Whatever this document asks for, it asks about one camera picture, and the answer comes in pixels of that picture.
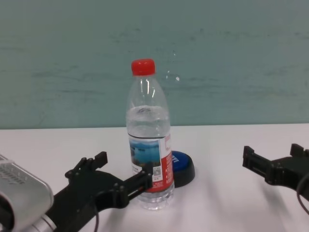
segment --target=white table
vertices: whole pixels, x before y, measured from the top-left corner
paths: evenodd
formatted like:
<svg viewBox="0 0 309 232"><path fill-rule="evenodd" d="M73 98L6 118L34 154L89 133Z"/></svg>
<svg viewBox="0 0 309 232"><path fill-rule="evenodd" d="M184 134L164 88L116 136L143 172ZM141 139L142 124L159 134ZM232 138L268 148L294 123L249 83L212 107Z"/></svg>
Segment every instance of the white table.
<svg viewBox="0 0 309 232"><path fill-rule="evenodd" d="M189 154L196 177L175 190L173 204L147 211L135 202L100 213L103 232L307 232L309 216L293 190L267 185L242 167L243 146L268 159L309 148L309 124L173 127L172 148ZM0 153L40 177L57 193L81 157L108 152L104 171L131 175L125 128L0 130ZM94 219L82 231L92 232Z"/></svg>

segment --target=blue label image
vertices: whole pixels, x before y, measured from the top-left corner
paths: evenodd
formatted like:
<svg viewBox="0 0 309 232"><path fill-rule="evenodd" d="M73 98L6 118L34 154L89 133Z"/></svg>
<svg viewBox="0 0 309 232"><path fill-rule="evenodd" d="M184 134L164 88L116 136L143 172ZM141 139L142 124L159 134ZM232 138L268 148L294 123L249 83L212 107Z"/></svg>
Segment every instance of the blue label image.
<svg viewBox="0 0 309 232"><path fill-rule="evenodd" d="M154 167L161 166L159 141L137 141L130 139L131 159L135 165L143 167L152 162Z"/></svg>

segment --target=water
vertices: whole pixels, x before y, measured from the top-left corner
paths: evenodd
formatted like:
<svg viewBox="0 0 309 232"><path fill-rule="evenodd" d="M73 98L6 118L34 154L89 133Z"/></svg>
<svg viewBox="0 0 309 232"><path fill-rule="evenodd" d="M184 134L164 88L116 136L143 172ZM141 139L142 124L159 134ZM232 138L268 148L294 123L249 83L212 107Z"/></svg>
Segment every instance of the water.
<svg viewBox="0 0 309 232"><path fill-rule="evenodd" d="M169 135L168 109L160 106L142 105L128 110L126 126L129 135L137 138L158 139ZM145 192L138 196L143 208L157 210L169 205L174 192L174 183L161 192Z"/></svg>

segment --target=wall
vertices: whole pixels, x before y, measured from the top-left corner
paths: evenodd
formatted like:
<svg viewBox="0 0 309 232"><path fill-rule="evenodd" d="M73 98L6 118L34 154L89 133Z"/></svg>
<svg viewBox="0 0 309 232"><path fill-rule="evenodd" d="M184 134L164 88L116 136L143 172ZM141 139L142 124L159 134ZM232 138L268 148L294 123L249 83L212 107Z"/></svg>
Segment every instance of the wall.
<svg viewBox="0 0 309 232"><path fill-rule="evenodd" d="M172 125L309 122L307 0L2 0L0 128L125 124L153 58Z"/></svg>

